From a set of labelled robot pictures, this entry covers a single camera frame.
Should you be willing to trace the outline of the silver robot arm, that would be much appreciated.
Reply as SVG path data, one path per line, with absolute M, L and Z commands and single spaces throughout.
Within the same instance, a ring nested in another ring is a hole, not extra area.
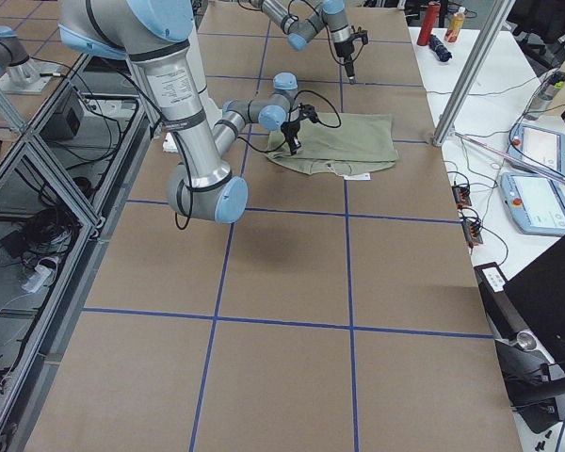
M 345 70 L 351 85 L 356 83 L 355 61 L 369 42 L 368 31 L 349 23 L 344 1 L 320 1 L 315 6 L 304 1 L 311 11 L 305 18 L 291 11 L 293 1 L 286 6 L 272 0 L 237 1 L 237 4 L 246 10 L 264 13 L 296 51 L 302 51 L 325 31 L 333 61 Z
M 143 74 L 148 99 L 182 157 L 168 184 L 172 210 L 187 218 L 238 221 L 249 189 L 222 156 L 250 123 L 297 134 L 296 77 L 277 74 L 268 98 L 231 101 L 209 123 L 187 61 L 195 29 L 189 2 L 62 1 L 58 26 L 62 41 L 74 50 L 126 60 Z

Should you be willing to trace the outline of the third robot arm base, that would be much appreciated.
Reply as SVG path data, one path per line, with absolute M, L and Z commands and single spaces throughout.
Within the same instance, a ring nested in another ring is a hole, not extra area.
M 40 69 L 16 32 L 0 25 L 0 89 L 8 94 L 39 95 L 49 82 L 40 76 Z

